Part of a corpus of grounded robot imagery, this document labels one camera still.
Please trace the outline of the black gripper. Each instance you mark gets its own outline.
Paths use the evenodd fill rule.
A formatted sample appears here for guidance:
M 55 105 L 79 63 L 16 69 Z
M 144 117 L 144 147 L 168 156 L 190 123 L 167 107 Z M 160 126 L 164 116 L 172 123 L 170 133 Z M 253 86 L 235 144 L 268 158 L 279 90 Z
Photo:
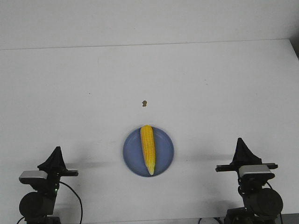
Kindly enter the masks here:
M 37 168 L 48 173 L 47 181 L 50 186 L 54 187 L 59 184 L 61 177 L 78 176 L 78 170 L 67 170 L 60 146 L 56 147 L 49 158 L 38 165 Z
M 244 165 L 237 165 L 240 161 L 242 161 Z M 277 168 L 278 165 L 275 163 L 262 164 L 262 159 L 249 150 L 242 138 L 238 138 L 230 165 L 217 165 L 215 170 L 216 172 L 238 171 L 241 173 L 267 173 L 271 169 Z

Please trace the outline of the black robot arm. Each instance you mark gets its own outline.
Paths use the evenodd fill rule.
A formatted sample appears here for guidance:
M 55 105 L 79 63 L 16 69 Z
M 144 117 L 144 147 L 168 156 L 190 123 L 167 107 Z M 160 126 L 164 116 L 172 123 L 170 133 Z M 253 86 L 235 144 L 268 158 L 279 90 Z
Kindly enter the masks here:
M 225 224 L 274 224 L 277 217 L 282 217 L 282 197 L 269 184 L 275 177 L 272 170 L 277 168 L 275 163 L 263 163 L 242 138 L 237 139 L 232 162 L 215 168 L 216 172 L 237 173 L 238 193 L 244 204 L 227 210 Z
M 22 184 L 30 185 L 33 192 L 27 193 L 20 201 L 20 220 L 28 224 L 59 224 L 60 217 L 54 217 L 54 207 L 60 185 L 68 187 L 79 200 L 80 223 L 83 220 L 83 204 L 79 195 L 61 177 L 78 176 L 77 170 L 66 168 L 61 147 L 57 146 L 49 158 L 37 166 L 38 170 L 23 171 L 19 176 Z

